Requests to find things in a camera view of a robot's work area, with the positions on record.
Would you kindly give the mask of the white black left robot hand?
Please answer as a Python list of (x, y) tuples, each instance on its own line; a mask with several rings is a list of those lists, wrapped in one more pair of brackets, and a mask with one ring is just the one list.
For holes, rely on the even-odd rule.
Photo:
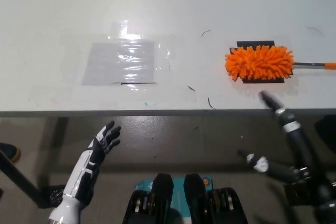
[(111, 121), (95, 135), (74, 166), (64, 196), (75, 198), (84, 206), (90, 204), (100, 167), (107, 154), (120, 143), (120, 130), (121, 127), (114, 127)]

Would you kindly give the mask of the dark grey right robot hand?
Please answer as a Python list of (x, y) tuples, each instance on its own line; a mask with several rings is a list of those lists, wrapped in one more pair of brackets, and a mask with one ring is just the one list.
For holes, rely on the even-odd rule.
[(268, 177), (286, 184), (306, 183), (311, 204), (314, 206), (335, 201), (335, 187), (328, 179), (316, 149), (294, 114), (267, 91), (261, 91), (259, 96), (272, 110), (285, 135), (293, 156), (294, 167), (287, 167), (248, 151), (239, 150), (238, 154), (255, 171)]

